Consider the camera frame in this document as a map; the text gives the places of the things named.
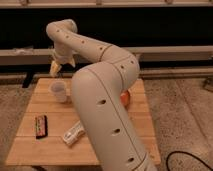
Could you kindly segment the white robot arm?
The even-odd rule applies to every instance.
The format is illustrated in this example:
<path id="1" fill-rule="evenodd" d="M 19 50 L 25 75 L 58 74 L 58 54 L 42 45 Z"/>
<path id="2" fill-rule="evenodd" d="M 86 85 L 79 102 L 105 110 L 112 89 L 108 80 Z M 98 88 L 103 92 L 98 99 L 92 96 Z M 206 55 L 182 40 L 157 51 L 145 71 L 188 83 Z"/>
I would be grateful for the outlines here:
<path id="1" fill-rule="evenodd" d="M 72 51 L 90 61 L 71 80 L 71 99 L 103 171 L 157 171 L 123 106 L 120 95 L 137 80 L 140 67 L 129 51 L 80 35 L 71 19 L 46 27 L 53 54 Z"/>

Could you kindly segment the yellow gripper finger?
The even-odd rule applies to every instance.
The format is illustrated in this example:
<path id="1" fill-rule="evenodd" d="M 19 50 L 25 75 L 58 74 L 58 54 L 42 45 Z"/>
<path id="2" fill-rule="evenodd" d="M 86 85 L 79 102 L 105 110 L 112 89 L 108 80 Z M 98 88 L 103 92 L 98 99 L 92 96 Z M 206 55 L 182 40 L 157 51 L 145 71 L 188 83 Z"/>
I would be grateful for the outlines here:
<path id="1" fill-rule="evenodd" d="M 61 70 L 62 66 L 60 64 L 58 64 L 57 62 L 53 61 L 51 63 L 51 67 L 50 67 L 50 75 L 52 77 L 56 77 L 57 73 Z"/>
<path id="2" fill-rule="evenodd" d="M 69 63 L 72 67 L 75 67 L 75 66 L 76 66 L 74 58 L 70 59 L 68 63 Z"/>

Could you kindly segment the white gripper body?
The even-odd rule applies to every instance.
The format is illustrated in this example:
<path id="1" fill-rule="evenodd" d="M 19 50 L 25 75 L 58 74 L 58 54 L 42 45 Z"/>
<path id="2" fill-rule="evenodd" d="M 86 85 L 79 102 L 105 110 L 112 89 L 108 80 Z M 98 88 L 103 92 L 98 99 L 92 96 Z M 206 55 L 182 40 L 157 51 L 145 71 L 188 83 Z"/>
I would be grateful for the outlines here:
<path id="1" fill-rule="evenodd" d="M 53 59 L 58 63 L 58 64 L 69 64 L 69 60 L 74 58 L 72 50 L 62 44 L 54 44 L 54 50 L 53 50 Z"/>

